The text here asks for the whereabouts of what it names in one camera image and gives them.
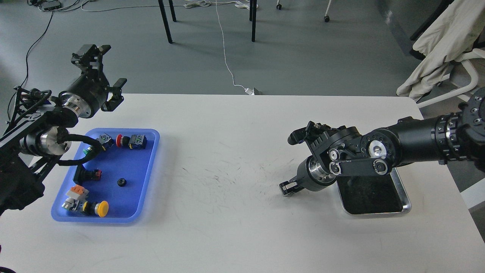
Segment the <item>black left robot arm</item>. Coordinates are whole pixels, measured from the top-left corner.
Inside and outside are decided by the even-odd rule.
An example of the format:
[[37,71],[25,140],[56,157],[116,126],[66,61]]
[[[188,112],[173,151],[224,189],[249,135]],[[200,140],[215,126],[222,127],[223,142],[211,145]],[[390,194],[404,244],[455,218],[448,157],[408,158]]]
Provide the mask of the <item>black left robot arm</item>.
[[22,210],[44,195],[43,180],[55,165],[76,166],[94,159],[102,144],[85,135],[71,134],[79,119],[97,111],[114,111],[124,98],[120,78],[110,85],[103,57],[110,45],[83,45],[71,62],[80,76],[59,95],[51,90],[15,87],[14,114],[1,137],[1,212]]

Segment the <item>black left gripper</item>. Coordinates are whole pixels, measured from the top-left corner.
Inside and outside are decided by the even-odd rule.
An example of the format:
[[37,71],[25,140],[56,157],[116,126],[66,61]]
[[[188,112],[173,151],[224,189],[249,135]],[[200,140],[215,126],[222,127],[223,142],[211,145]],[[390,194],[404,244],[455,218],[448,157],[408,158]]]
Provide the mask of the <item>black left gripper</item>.
[[99,110],[113,112],[124,100],[122,88],[128,80],[119,78],[110,87],[103,72],[103,56],[109,50],[111,45],[85,44],[72,54],[71,63],[81,70],[81,75],[59,93],[59,100],[62,107],[71,109],[78,118],[91,118]]

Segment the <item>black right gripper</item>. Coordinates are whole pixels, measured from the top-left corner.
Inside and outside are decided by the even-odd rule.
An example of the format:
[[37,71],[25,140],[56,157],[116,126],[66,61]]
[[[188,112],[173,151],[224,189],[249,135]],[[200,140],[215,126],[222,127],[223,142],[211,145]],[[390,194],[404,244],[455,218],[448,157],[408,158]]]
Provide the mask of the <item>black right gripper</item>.
[[321,191],[335,182],[335,175],[327,173],[314,157],[308,157],[298,166],[296,180],[280,183],[279,189],[284,197],[288,197],[303,189]]

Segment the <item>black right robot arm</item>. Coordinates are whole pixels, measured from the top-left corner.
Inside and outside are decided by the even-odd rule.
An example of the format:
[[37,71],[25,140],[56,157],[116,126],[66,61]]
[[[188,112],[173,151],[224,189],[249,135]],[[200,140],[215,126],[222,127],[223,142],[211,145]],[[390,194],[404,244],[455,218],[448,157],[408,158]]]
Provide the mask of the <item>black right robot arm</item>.
[[288,137],[290,145],[306,143],[311,155],[294,178],[279,184],[282,195],[320,191],[340,177],[387,175],[415,162],[471,161],[484,171],[484,94],[477,90],[459,112],[423,120],[407,116],[365,135],[355,127],[310,121]]

